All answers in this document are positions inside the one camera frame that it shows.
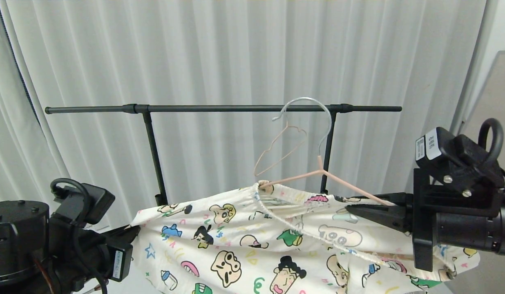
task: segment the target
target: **silver metal hook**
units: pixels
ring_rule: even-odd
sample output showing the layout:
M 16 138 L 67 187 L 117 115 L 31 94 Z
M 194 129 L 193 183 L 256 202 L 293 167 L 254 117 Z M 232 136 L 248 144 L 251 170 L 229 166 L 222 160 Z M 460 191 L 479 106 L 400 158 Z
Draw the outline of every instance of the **silver metal hook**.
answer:
M 281 119 L 281 117 L 284 116 L 284 113 L 286 112 L 287 107 L 290 104 L 293 104 L 294 102 L 299 101 L 299 100 L 310 100 L 310 101 L 318 104 L 321 108 L 323 108 L 323 110 L 325 110 L 325 113 L 327 114 L 327 117 L 329 118 L 329 128 L 327 129 L 327 133 L 325 133 L 325 135 L 323 136 L 323 138 L 320 140 L 320 143 L 318 144 L 318 155 L 321 156 L 320 149 L 322 148 L 322 143 L 325 141 L 325 139 L 327 139 L 327 136 L 329 136 L 329 133 L 331 132 L 331 128 L 333 126 L 333 118 L 331 117 L 331 112 L 329 111 L 329 109 L 325 105 L 323 105 L 320 101 L 318 101 L 318 100 L 316 100 L 314 98 L 310 98 L 310 97 L 300 97 L 300 98 L 293 99 L 293 100 L 287 102 L 287 104 L 284 105 L 284 107 L 282 108 L 282 110 L 280 110 L 280 115 L 279 116 L 273 117 L 273 121 Z

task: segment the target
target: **patterned fabric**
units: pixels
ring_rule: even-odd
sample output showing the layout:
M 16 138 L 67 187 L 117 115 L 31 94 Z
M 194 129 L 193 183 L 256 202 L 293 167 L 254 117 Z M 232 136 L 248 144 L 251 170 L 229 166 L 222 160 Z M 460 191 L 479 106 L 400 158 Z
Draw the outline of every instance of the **patterned fabric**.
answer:
M 349 214 L 376 204 L 282 185 L 236 189 L 138 212 L 133 265 L 163 293 L 403 294 L 477 266 L 475 250 L 434 248 L 413 266 L 411 237 Z

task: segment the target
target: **horizontal black bar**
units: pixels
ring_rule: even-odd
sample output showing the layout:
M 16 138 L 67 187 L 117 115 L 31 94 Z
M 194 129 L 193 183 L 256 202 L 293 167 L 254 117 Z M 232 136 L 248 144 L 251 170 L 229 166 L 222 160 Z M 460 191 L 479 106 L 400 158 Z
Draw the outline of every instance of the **horizontal black bar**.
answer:
M 353 106 L 350 104 L 326 105 L 329 111 L 345 113 L 352 111 L 402 111 L 401 106 Z M 80 106 L 80 107 L 46 107 L 47 114 L 69 114 L 77 112 L 126 112 L 140 114 L 143 112 L 277 112 L 283 105 L 146 105 L 126 104 L 122 106 Z M 287 111 L 323 111 L 318 105 L 291 105 Z

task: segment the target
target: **small wire hanger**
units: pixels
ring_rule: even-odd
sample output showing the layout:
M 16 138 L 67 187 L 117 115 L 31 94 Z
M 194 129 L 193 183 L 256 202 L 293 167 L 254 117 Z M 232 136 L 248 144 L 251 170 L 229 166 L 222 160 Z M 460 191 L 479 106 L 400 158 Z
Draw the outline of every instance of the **small wire hanger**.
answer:
M 306 178 L 306 177 L 310 177 L 310 176 L 313 176 L 313 175 L 326 175 L 330 179 L 332 179 L 332 180 L 334 180 L 334 181 L 342 184 L 343 186 L 346 186 L 347 188 L 349 188 L 349 189 L 351 189 L 351 190 L 353 190 L 355 192 L 360 193 L 361 195 L 363 195 L 363 196 L 365 196 L 365 197 L 367 197 L 369 199 L 377 201 L 377 202 L 379 202 L 379 203 L 381 203 L 383 205 L 389 205 L 389 206 L 395 205 L 394 203 L 391 203 L 389 201 L 385 201 L 385 200 L 379 199 L 378 197 L 370 194 L 369 192 L 366 192 L 366 191 L 364 191 L 364 190 L 362 190 L 362 189 L 360 189 L 360 188 L 358 188 L 358 187 L 356 187 L 356 186 L 354 186 L 352 184 L 349 184 L 348 182 L 345 182 L 344 180 L 340 179 L 339 177 L 337 177 L 337 176 L 335 176 L 335 175 L 331 174 L 330 172 L 325 171 L 323 169 L 323 161 L 322 161 L 322 155 L 320 153 L 320 149 L 322 147 L 323 142 L 325 141 L 325 139 L 327 139 L 327 136 L 331 132 L 331 127 L 333 125 L 333 119 L 331 117 L 331 112 L 329 112 L 329 109 L 325 105 L 323 105 L 321 102 L 319 102 L 318 100 L 316 100 L 314 98 L 310 98 L 310 97 L 300 97 L 300 98 L 293 99 L 293 100 L 289 101 L 287 104 L 284 105 L 284 107 L 280 110 L 280 114 L 277 117 L 274 117 L 273 121 L 277 121 L 278 119 L 281 119 L 283 117 L 284 113 L 286 112 L 287 107 L 290 104 L 293 104 L 294 102 L 299 101 L 299 100 L 310 100 L 312 102 L 315 102 L 321 108 L 323 108 L 323 110 L 327 114 L 327 117 L 329 118 L 329 127 L 327 129 L 327 132 L 325 133 L 325 135 L 323 136 L 323 138 L 318 143 L 318 169 L 316 171 L 311 171 L 310 173 L 306 173 L 306 174 L 303 174 L 303 175 L 289 177 L 289 178 L 277 180 L 277 181 L 274 181 L 274 182 L 268 182 L 268 183 L 265 183 L 262 186 L 260 186 L 260 188 L 264 189 L 266 187 L 273 186 L 275 184 L 281 184 L 281 183 L 284 183 L 284 182 L 289 182 L 291 180 L 300 179 L 300 178 Z M 267 170 L 271 169 L 273 166 L 275 166 L 276 164 L 278 164 L 279 162 L 281 162 L 281 160 L 283 160 L 284 158 L 286 158 L 287 156 L 289 156 L 300 145 L 303 144 L 303 142 L 305 140 L 301 141 L 294 149 L 292 149 L 288 154 L 286 154 L 284 157 L 282 157 L 280 160 L 278 160 L 275 164 L 269 166 L 267 169 L 265 169 L 264 171 L 260 172 L 259 174 L 256 174 L 256 167 L 258 166 L 258 162 L 260 162 L 261 158 L 264 156 L 265 153 L 267 153 L 268 151 L 271 150 L 271 148 L 273 147 L 273 144 L 275 143 L 275 141 L 277 141 L 277 139 L 280 138 L 281 134 L 284 133 L 288 128 L 297 128 L 298 131 L 302 130 L 302 129 L 300 129 L 298 127 L 295 127 L 293 125 L 288 125 L 288 121 L 287 121 L 286 127 L 275 137 L 275 139 L 273 140 L 273 142 L 271 142 L 271 146 L 269 147 L 269 149 L 266 149 L 264 152 L 262 152 L 262 154 L 260 155 L 260 158 L 258 158 L 258 161 L 256 162 L 255 169 L 254 169 L 255 176 L 258 176 L 261 173 L 264 173 Z

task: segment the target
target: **barcode label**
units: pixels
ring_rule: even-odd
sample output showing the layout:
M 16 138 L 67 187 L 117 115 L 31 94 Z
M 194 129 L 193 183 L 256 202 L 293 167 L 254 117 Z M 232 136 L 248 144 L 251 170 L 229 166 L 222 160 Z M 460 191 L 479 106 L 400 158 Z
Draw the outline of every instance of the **barcode label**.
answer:
M 416 160 L 420 160 L 425 157 L 425 137 L 421 137 L 416 140 Z
M 113 277 L 115 279 L 120 279 L 120 272 L 122 271 L 122 257 L 123 253 L 116 250 L 114 254 L 114 265 L 113 265 Z
M 434 128 L 425 135 L 427 140 L 427 158 L 433 160 L 434 158 L 441 155 L 440 148 L 438 146 L 438 132 Z

